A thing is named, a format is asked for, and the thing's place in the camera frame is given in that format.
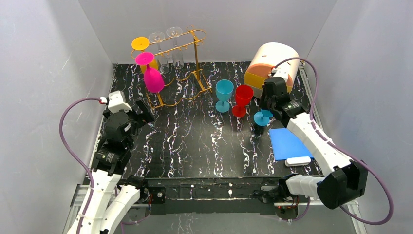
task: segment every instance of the table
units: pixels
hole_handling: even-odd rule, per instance
[[[234,85],[243,84],[248,65],[249,62],[213,62],[200,63],[200,68],[215,89],[221,79],[229,79]],[[165,81],[168,83],[173,77],[183,79],[194,69],[193,63],[185,64],[181,70],[172,68],[165,75]],[[116,66],[111,91],[115,90],[122,90],[130,104],[139,98],[147,99],[138,65]],[[198,90],[195,78],[191,77],[165,87],[161,96],[164,102],[174,103],[182,96],[192,97]],[[309,108],[299,72],[291,96]],[[154,94],[150,94],[150,99],[156,101]],[[156,120],[140,129],[123,177],[285,176],[292,172],[321,175],[315,161],[308,166],[287,168],[284,161],[274,160],[268,129],[282,125],[273,119],[266,127],[254,126],[253,115],[258,111],[256,98],[243,118],[236,118],[231,112],[219,113],[215,110],[217,101],[215,91],[203,92],[192,101],[155,109]],[[229,102],[235,105],[234,96]]]

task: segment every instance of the gray floor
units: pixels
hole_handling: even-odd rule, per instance
[[[132,211],[124,221],[141,219]],[[138,225],[124,225],[124,234],[355,234],[351,218],[341,209],[312,205],[306,216],[291,224],[259,214],[167,214],[152,215]],[[118,227],[115,234],[121,234]]]

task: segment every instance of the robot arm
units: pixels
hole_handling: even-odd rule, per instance
[[[312,127],[308,112],[301,103],[291,100],[285,80],[268,78],[263,85],[260,107],[269,110],[275,119],[294,133],[319,163],[325,177],[291,174],[279,181],[276,195],[306,195],[319,198],[334,209],[364,194],[368,171],[348,156],[327,144],[331,139],[317,127],[326,139],[318,136]]]
[[[125,102],[125,97],[121,91],[110,93],[108,98],[102,97],[101,103],[108,105],[108,108],[103,113],[107,121],[105,136],[100,140],[92,161],[94,189],[93,192],[91,188],[88,189],[80,208],[82,211],[87,206],[87,211],[83,216],[83,220],[81,219],[81,213],[77,215],[74,224],[68,231],[70,234],[77,233],[80,221],[82,223],[80,224],[79,233],[98,234],[102,230],[101,225],[112,230],[110,222],[112,224],[118,223],[118,216],[120,214],[117,212],[123,212],[129,203],[132,205],[140,197],[140,186],[137,184],[135,186],[126,185],[121,191],[122,196],[117,199],[110,212],[105,213],[111,194],[120,181],[124,168],[131,157],[130,150],[134,144],[133,136],[137,135],[139,128],[149,122],[153,122],[154,117],[142,100],[136,102],[142,111],[142,113],[138,114],[137,109],[133,109]],[[119,204],[124,204],[123,208],[119,209],[118,207],[122,207]],[[104,216],[109,222],[102,222]]]

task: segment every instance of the blue goblet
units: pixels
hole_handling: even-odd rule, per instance
[[[265,126],[270,122],[270,117],[272,117],[272,113],[269,110],[261,110],[255,113],[254,121],[260,126]]]
[[[232,96],[232,91],[234,91],[234,84],[227,79],[222,79],[217,83],[215,90],[219,99],[215,104],[215,108],[221,113],[227,112],[229,110],[228,100]]]

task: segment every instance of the red goblet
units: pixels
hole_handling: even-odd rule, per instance
[[[236,106],[232,108],[232,114],[238,118],[242,118],[246,114],[245,106],[251,102],[254,96],[254,90],[246,84],[242,84],[235,89]]]

